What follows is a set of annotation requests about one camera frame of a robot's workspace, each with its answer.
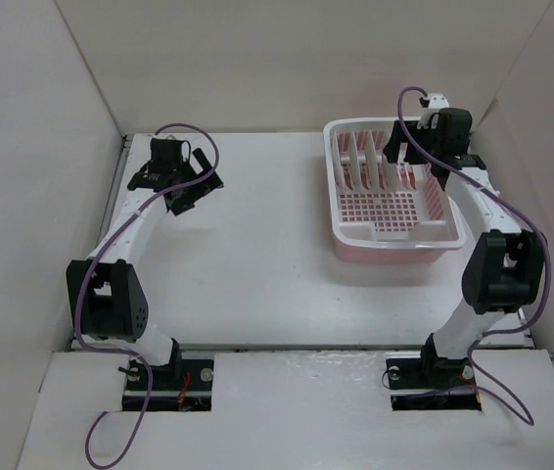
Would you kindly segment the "black rimmed flower plate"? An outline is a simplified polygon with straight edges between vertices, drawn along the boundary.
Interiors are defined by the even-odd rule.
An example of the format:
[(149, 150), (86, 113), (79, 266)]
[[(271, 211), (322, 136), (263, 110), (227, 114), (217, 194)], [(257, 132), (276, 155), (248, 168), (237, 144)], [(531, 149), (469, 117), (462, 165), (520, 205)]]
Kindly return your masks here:
[(364, 153), (367, 166), (367, 179), (369, 184), (369, 189), (371, 191), (378, 192), (381, 189), (380, 179), (379, 179), (379, 168), (376, 155), (375, 142), (373, 140), (372, 133), (367, 131), (365, 133), (365, 144), (364, 144)]

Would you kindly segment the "orange sunburst plate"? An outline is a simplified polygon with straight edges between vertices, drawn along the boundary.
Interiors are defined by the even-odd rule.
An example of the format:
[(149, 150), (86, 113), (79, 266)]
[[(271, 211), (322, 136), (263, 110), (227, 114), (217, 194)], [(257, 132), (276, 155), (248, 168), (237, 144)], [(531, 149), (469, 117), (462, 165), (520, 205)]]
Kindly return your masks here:
[(392, 142), (388, 142), (383, 150), (385, 156), (384, 173), (388, 183), (388, 189), (393, 192), (399, 190), (400, 178), (397, 166), (399, 151), (400, 145)]
[(349, 134), (348, 156), (351, 187), (354, 191), (360, 191), (362, 189), (362, 182), (360, 175), (357, 141), (353, 132)]

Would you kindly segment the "green rimmed white plate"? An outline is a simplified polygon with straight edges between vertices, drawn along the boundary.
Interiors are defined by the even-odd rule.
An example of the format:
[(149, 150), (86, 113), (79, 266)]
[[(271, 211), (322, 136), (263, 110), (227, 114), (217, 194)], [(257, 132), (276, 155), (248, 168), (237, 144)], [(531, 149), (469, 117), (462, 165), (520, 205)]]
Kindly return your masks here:
[(350, 189), (350, 176), (349, 176), (349, 157), (347, 154), (349, 136), (344, 133), (339, 133), (336, 136), (337, 153), (343, 176), (343, 187)]

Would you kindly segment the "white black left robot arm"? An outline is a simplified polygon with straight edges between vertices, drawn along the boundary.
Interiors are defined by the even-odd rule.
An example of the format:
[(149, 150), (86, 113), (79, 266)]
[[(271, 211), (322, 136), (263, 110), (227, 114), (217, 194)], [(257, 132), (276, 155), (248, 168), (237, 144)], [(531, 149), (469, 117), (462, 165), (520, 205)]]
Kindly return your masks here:
[(73, 327), (82, 342), (144, 358), (149, 376), (164, 389), (182, 379), (180, 347), (151, 320), (136, 265), (165, 216), (193, 209), (223, 185), (203, 149), (187, 140), (152, 138), (150, 158), (129, 180), (108, 233), (66, 271)]

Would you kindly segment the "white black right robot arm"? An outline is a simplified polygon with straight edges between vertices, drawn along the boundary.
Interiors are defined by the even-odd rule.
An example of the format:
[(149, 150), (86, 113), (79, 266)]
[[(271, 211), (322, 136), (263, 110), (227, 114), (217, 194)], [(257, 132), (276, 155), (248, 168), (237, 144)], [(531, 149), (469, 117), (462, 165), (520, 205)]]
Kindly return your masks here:
[(475, 370), (471, 354), (488, 330), (538, 294), (545, 262), (540, 237), (502, 205), (484, 161), (469, 150), (471, 125), (466, 110), (426, 110), (418, 120), (398, 119), (384, 149), (392, 164), (404, 149), (408, 163), (428, 165), (476, 239), (462, 274), (458, 307), (428, 337), (418, 357), (388, 358), (389, 385), (396, 391), (466, 385)]

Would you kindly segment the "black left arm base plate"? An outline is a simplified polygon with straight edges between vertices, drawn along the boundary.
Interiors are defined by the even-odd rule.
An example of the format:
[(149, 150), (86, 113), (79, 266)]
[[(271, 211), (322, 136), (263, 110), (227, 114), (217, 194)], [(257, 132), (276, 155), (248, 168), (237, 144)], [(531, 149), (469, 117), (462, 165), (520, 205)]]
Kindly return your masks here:
[[(130, 360), (119, 371), (126, 376), (121, 398), (122, 411), (139, 411), (147, 392), (148, 377), (143, 364)], [(214, 360), (183, 358), (180, 375), (175, 377), (164, 366), (153, 368), (154, 381), (148, 411), (211, 411)]]

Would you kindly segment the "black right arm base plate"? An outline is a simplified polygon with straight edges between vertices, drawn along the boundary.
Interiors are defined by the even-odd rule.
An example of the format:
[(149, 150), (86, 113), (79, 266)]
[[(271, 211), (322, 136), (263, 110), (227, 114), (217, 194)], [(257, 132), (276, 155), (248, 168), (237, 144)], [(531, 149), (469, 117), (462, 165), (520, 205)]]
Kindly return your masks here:
[(439, 361), (388, 356), (386, 377), (393, 411), (481, 411), (467, 359)]

